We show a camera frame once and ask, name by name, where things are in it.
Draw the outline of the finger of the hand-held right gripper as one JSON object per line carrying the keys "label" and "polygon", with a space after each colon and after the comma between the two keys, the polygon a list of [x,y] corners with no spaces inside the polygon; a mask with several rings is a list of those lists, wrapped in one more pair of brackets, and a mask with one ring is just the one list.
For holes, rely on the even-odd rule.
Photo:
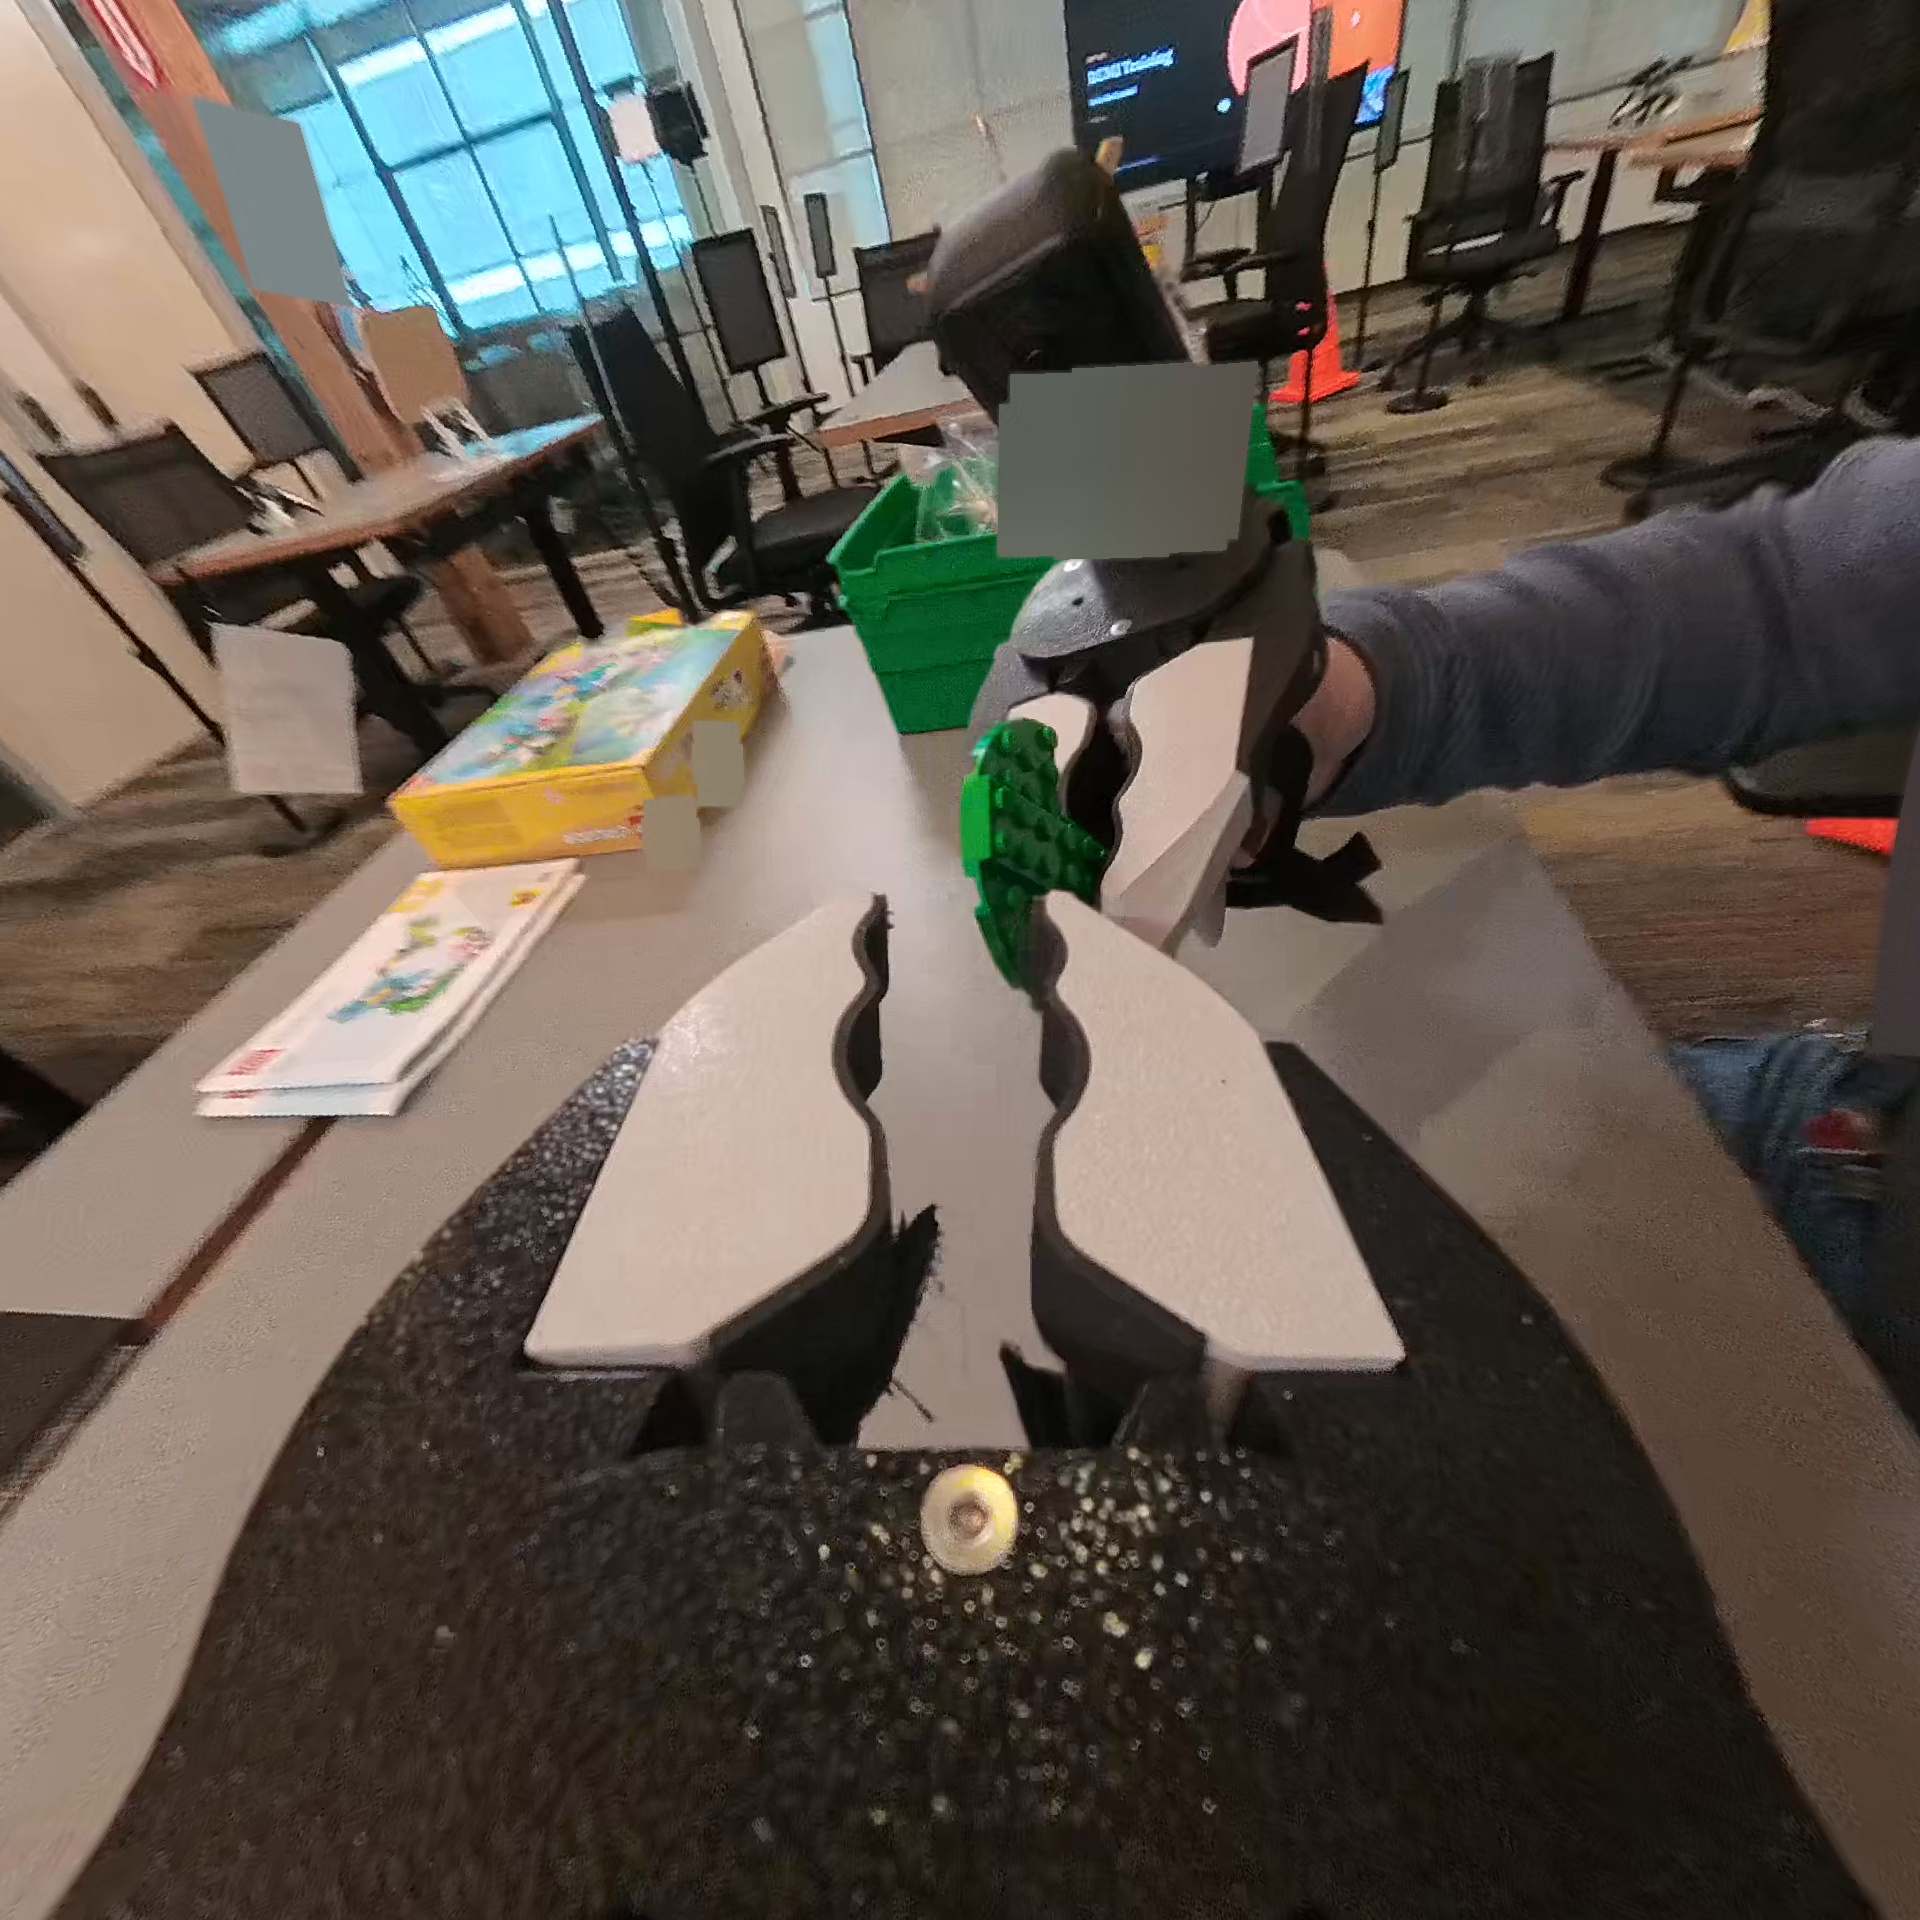
{"label": "finger of the hand-held right gripper", "polygon": [[1251,637],[1205,639],[1146,673],[1126,694],[1126,778],[1101,915],[1161,953],[1177,953],[1220,917],[1233,854],[1252,823],[1252,782],[1241,769],[1252,665]]}
{"label": "finger of the hand-held right gripper", "polygon": [[1053,734],[1051,782],[1059,811],[1116,847],[1116,802],[1120,795],[1120,741],[1101,708],[1069,693],[1045,693],[1009,711],[1011,722],[1034,722]]}

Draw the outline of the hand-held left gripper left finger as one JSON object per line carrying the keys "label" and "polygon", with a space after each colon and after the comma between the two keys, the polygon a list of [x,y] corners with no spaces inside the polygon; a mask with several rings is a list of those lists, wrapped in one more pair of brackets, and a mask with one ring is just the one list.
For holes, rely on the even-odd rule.
{"label": "hand-held left gripper left finger", "polygon": [[662,1026],[523,1340],[690,1370],[858,1266],[892,1215],[874,1092],[889,908],[833,897]]}

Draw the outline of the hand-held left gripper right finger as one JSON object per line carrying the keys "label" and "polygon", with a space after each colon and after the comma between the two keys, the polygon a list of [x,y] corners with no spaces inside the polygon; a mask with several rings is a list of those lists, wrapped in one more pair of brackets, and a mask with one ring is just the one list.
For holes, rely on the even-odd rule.
{"label": "hand-held left gripper right finger", "polygon": [[1082,1378],[1389,1373],[1405,1346],[1257,1031],[1074,897],[1035,913],[1032,1299]]}

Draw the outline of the green rounded lego plate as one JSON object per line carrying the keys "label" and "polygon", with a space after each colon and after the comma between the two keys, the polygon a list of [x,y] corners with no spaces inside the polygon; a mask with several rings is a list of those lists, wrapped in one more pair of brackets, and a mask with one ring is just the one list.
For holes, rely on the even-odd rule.
{"label": "green rounded lego plate", "polygon": [[998,975],[1032,985],[1037,906],[1067,894],[1099,906],[1112,853],[1060,802],[1056,727],[1009,717],[974,748],[957,799],[957,843],[974,883],[974,925]]}

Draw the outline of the person's right forearm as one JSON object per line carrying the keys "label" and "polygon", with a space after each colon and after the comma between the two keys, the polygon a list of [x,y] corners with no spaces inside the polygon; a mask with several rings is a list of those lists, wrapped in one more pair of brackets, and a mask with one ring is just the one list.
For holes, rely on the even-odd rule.
{"label": "person's right forearm", "polygon": [[1538,543],[1435,586],[1324,604],[1376,721],[1336,819],[1481,789],[1718,774],[1909,731],[1918,716],[1918,446],[1869,439],[1810,486]]}

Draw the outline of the yellow lego box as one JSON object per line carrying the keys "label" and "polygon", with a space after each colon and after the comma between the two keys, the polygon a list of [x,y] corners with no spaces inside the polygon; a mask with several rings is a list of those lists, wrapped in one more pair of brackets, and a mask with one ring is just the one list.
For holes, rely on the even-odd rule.
{"label": "yellow lego box", "polygon": [[438,869],[677,845],[745,798],[747,739],[782,645],[749,611],[635,614],[530,667],[388,811]]}

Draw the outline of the person's right hand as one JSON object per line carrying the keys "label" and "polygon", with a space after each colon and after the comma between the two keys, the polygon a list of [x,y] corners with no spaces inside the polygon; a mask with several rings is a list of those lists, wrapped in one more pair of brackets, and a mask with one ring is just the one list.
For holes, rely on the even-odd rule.
{"label": "person's right hand", "polygon": [[1290,811],[1284,782],[1275,782],[1288,765],[1297,737],[1310,755],[1310,771],[1302,785],[1298,811],[1310,813],[1347,774],[1353,757],[1365,748],[1376,721],[1376,683],[1371,667],[1338,630],[1324,636],[1320,682],[1312,698],[1284,722],[1254,757],[1252,802],[1254,813],[1233,859],[1233,870],[1252,869],[1266,843],[1282,827]]}

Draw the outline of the green stacked plastic bins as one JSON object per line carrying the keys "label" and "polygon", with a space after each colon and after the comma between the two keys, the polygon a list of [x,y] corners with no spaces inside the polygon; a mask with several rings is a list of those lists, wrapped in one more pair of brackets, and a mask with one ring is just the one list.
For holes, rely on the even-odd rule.
{"label": "green stacked plastic bins", "polygon": [[892,482],[833,551],[906,737],[982,734],[1045,693],[1105,707],[1312,551],[1233,371],[1024,375],[998,413],[996,537],[914,543],[914,507],[914,481]]}

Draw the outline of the clear plastic parts bags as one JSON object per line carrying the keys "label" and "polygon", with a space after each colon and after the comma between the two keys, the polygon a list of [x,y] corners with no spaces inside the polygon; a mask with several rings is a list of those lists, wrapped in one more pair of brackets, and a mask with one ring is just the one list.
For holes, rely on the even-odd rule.
{"label": "clear plastic parts bags", "polygon": [[914,543],[996,537],[998,452],[996,422],[985,417],[938,426],[934,443],[914,470]]}

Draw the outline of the orange traffic cone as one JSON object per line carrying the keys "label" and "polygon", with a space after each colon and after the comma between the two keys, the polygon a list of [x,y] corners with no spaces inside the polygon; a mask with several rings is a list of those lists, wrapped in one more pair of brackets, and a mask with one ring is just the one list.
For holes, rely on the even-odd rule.
{"label": "orange traffic cone", "polygon": [[1361,381],[1362,372],[1348,369],[1341,356],[1338,299],[1331,295],[1325,324],[1310,349],[1291,354],[1284,377],[1268,394],[1268,404],[1301,410],[1353,394]]}

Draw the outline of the black monitor on stand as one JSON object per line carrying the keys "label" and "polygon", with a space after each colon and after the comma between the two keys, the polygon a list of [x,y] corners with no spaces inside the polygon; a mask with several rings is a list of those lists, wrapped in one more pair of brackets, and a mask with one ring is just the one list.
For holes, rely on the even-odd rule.
{"label": "black monitor on stand", "polygon": [[736,229],[696,238],[690,262],[726,371],[757,377],[785,359],[785,332],[754,234]]}

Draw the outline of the black office chair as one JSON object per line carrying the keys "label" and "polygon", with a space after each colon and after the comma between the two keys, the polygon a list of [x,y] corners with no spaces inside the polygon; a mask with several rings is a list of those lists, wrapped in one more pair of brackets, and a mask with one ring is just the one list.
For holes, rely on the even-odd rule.
{"label": "black office chair", "polygon": [[1435,90],[1425,194],[1409,219],[1405,284],[1432,308],[1422,339],[1380,372],[1392,417],[1450,402],[1433,385],[1437,348],[1460,351],[1462,377],[1481,385],[1493,351],[1520,337],[1493,314],[1494,295],[1537,274],[1561,247],[1572,174],[1547,177],[1545,129],[1554,55],[1480,57]]}
{"label": "black office chair", "polygon": [[569,322],[566,345],[640,482],[670,507],[696,606],[725,613],[779,598],[800,609],[802,630],[841,622],[833,551],[880,486],[800,486],[788,426],[817,397],[766,406],[725,433],[629,307]]}
{"label": "black office chair", "polygon": [[260,500],[176,422],[43,450],[38,463],[155,580],[203,658],[212,655],[214,626],[286,617],[290,633],[348,650],[362,711],[418,748],[448,741],[387,645],[406,626],[422,586],[406,572],[372,574],[365,551],[379,534],[333,540],[300,559],[270,558],[273,537],[256,526]]}

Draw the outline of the person's jeans leg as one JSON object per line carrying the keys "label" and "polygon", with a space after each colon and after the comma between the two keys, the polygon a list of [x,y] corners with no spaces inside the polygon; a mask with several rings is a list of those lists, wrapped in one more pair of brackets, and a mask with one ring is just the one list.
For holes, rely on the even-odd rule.
{"label": "person's jeans leg", "polygon": [[1669,1068],[1898,1393],[1918,1359],[1918,1063],[1860,1028],[1675,1043]]}

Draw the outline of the wooden office desk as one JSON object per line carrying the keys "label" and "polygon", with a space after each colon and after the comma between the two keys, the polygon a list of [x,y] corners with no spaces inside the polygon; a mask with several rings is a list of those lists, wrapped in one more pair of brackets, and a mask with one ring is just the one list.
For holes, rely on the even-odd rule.
{"label": "wooden office desk", "polygon": [[1761,119],[1762,107],[1742,107],[1686,119],[1669,129],[1611,129],[1545,141],[1547,153],[1593,157],[1588,196],[1569,265],[1569,285],[1557,315],[1561,324],[1572,324],[1587,315],[1619,167],[1652,169],[1660,177],[1675,177],[1686,169],[1733,169],[1745,161]]}
{"label": "wooden office desk", "polygon": [[301,515],[289,533],[228,534],[144,569],[166,590],[290,572],[320,613],[324,636],[341,642],[360,674],[372,682],[378,669],[395,669],[395,661],[376,622],[348,604],[331,572],[371,543],[384,543],[411,565],[446,562],[501,522],[522,522],[573,630],[600,639],[606,622],[550,519],[549,500],[606,427],[602,417],[577,417],[509,433],[490,450],[422,454],[350,485],[320,511]]}

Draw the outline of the wall display screen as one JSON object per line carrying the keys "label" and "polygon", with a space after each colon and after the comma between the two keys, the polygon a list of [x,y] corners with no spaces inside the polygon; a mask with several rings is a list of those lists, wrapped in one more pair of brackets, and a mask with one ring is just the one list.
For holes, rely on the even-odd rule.
{"label": "wall display screen", "polygon": [[1376,129],[1402,71],[1404,3],[1067,3],[1064,9],[1073,140],[1082,153],[1120,141],[1126,190],[1202,180],[1248,188],[1236,169],[1243,94],[1254,59],[1297,43],[1293,86],[1308,83],[1308,35],[1331,12],[1329,74],[1365,69],[1356,129]]}

